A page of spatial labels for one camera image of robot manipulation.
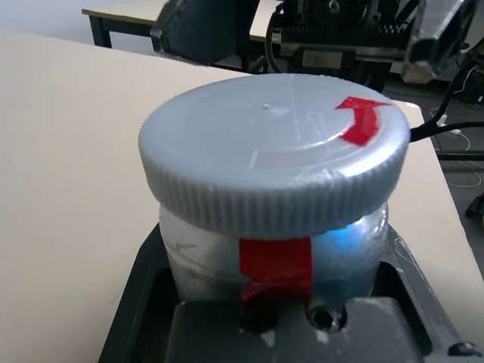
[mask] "metal frame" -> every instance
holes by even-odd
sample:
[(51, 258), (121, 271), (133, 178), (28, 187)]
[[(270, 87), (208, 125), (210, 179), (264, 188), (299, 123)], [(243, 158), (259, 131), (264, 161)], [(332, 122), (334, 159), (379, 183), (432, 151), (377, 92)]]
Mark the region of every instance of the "metal frame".
[(452, 161), (484, 161), (484, 151), (439, 151), (436, 150), (439, 160)]

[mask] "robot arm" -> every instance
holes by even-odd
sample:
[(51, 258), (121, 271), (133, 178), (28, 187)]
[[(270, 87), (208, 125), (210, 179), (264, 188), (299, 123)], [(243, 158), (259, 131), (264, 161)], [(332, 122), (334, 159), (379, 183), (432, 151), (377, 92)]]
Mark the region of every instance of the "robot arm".
[[(436, 78), (461, 51), (477, 0), (284, 0), (281, 50), (404, 61), (406, 82)], [(171, 0), (151, 38), (158, 52), (211, 64), (242, 49), (259, 0)]]

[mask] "beige table surface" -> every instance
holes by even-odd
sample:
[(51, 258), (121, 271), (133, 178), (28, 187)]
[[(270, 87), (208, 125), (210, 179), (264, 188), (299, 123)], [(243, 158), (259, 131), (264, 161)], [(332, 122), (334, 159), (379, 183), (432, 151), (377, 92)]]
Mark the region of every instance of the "beige table surface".
[[(9, 31), (0, 49), (0, 361), (92, 363), (157, 222), (141, 124), (241, 73)], [(484, 347), (484, 283), (428, 140), (410, 147), (390, 213), (462, 337)]]
[(123, 2), (98, 8), (83, 8), (82, 13), (103, 19), (128, 21), (130, 23), (154, 25), (162, 7), (168, 0), (141, 0)]
[[(168, 0), (125, 2), (99, 8), (83, 8), (82, 13), (89, 16), (101, 17), (103, 19), (154, 25), (160, 14), (161, 8), (166, 2), (168, 2)], [(250, 38), (252, 40), (257, 42), (265, 41), (265, 31), (267, 30), (269, 19), (278, 3), (277, 0), (260, 0), (252, 27), (250, 28)]]

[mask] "black holder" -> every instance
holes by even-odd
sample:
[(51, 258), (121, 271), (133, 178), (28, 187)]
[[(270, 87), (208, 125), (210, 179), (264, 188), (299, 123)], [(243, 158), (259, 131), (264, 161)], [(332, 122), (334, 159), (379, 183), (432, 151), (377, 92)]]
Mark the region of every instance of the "black holder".
[(262, 332), (236, 302), (180, 302), (158, 226), (136, 257), (98, 363), (484, 362), (462, 343), (407, 245), (390, 229), (372, 296), (338, 330), (289, 302)]

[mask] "screw hole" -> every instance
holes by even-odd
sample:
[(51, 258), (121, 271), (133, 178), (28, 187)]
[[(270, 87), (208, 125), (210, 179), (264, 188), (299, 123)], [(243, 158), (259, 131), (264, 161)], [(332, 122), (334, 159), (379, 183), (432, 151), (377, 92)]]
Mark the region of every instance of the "screw hole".
[(336, 310), (325, 306), (318, 306), (309, 312), (309, 321), (318, 330), (334, 332), (346, 323), (346, 311), (338, 314)]

